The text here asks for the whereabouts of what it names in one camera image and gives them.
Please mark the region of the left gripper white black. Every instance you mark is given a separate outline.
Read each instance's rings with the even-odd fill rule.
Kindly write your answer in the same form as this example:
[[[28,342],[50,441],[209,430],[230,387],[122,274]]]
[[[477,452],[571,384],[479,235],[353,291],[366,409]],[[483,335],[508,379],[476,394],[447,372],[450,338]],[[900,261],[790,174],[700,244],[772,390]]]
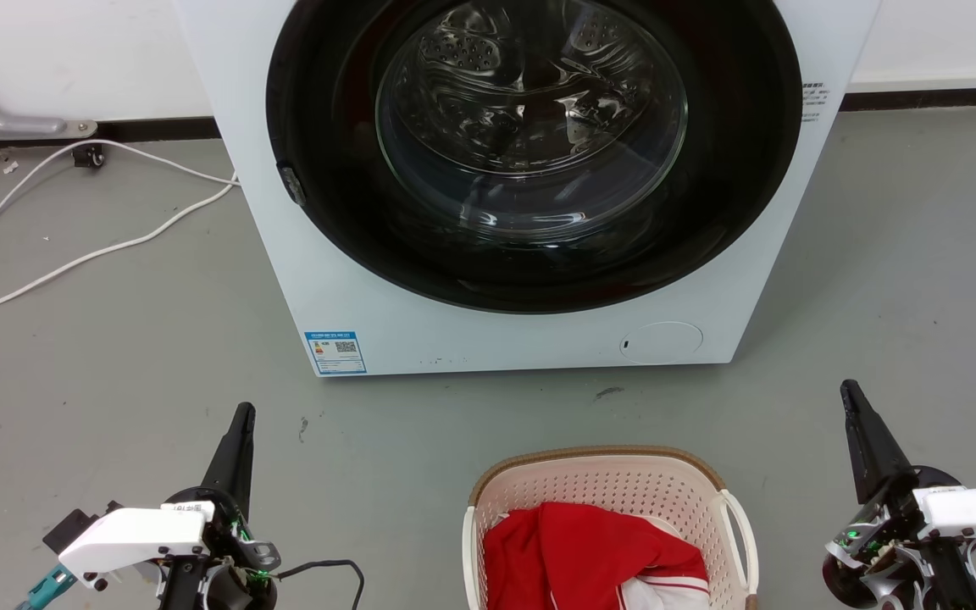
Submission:
[[[240,402],[202,478],[158,508],[110,502],[102,516],[74,510],[43,538],[58,563],[44,594],[80,584],[105,591],[124,568],[155,579],[158,594],[274,594],[281,556],[249,529],[256,408]]]

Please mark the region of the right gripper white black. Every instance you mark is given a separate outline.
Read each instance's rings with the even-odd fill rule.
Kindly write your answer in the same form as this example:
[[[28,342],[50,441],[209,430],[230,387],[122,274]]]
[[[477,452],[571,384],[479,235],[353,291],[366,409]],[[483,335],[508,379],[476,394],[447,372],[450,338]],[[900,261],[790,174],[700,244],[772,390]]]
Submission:
[[[825,584],[934,585],[948,572],[976,585],[976,487],[914,468],[859,382],[841,382],[840,396],[860,508],[825,546]]]

